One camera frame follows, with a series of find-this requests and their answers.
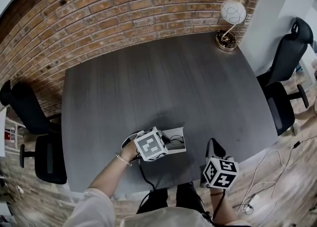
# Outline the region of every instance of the black trousers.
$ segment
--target black trousers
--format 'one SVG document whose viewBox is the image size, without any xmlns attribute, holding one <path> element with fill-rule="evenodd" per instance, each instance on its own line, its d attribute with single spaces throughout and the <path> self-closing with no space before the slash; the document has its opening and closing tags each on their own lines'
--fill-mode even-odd
<svg viewBox="0 0 317 227">
<path fill-rule="evenodd" d="M 139 208 L 137 214 L 167 207 L 167 198 L 166 188 L 150 192 L 148 200 Z M 197 210 L 201 214 L 205 213 L 192 182 L 177 186 L 176 206 Z"/>
</svg>

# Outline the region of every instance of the bracelet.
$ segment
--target bracelet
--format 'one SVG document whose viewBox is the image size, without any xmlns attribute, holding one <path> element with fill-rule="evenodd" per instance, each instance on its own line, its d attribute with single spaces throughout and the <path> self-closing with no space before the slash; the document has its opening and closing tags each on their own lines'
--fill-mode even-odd
<svg viewBox="0 0 317 227">
<path fill-rule="evenodd" d="M 115 153 L 115 155 L 116 155 L 117 158 L 119 158 L 121 161 L 125 162 L 128 166 L 132 166 L 131 163 L 129 163 L 128 161 L 125 161 L 118 153 Z"/>
<path fill-rule="evenodd" d="M 219 192 L 219 193 L 211 193 L 210 196 L 216 196 L 216 195 L 220 195 L 223 194 L 223 192 Z"/>
</svg>

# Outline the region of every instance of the white cube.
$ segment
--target white cube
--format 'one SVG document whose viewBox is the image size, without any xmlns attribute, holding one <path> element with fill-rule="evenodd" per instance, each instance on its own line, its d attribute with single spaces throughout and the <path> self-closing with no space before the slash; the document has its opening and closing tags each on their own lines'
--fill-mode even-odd
<svg viewBox="0 0 317 227">
<path fill-rule="evenodd" d="M 209 187 L 229 189 L 236 180 L 238 172 L 237 162 L 210 158 L 203 174 Z"/>
<path fill-rule="evenodd" d="M 134 139 L 144 161 L 154 161 L 167 154 L 166 146 L 156 127 L 153 127 Z"/>
</svg>

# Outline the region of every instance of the brass lamp base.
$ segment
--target brass lamp base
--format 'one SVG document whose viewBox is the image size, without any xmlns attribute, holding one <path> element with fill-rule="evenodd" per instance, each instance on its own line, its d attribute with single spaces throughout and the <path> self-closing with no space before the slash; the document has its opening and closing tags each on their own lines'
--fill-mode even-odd
<svg viewBox="0 0 317 227">
<path fill-rule="evenodd" d="M 237 47 L 234 34 L 231 32 L 228 32 L 225 36 L 223 36 L 223 34 L 223 31 L 218 31 L 215 40 L 216 44 L 220 49 L 226 52 L 232 52 Z"/>
</svg>

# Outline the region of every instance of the electrical outlet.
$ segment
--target electrical outlet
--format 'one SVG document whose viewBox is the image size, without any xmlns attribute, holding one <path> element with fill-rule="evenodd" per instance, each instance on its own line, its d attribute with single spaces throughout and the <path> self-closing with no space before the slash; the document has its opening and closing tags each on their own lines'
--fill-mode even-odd
<svg viewBox="0 0 317 227">
<path fill-rule="evenodd" d="M 255 195 L 252 197 L 252 199 L 250 200 L 250 202 L 248 203 L 247 208 L 245 209 L 245 212 L 249 212 L 251 210 L 250 206 L 252 208 L 254 208 L 254 205 L 256 204 L 256 202 L 260 199 L 259 195 Z"/>
</svg>

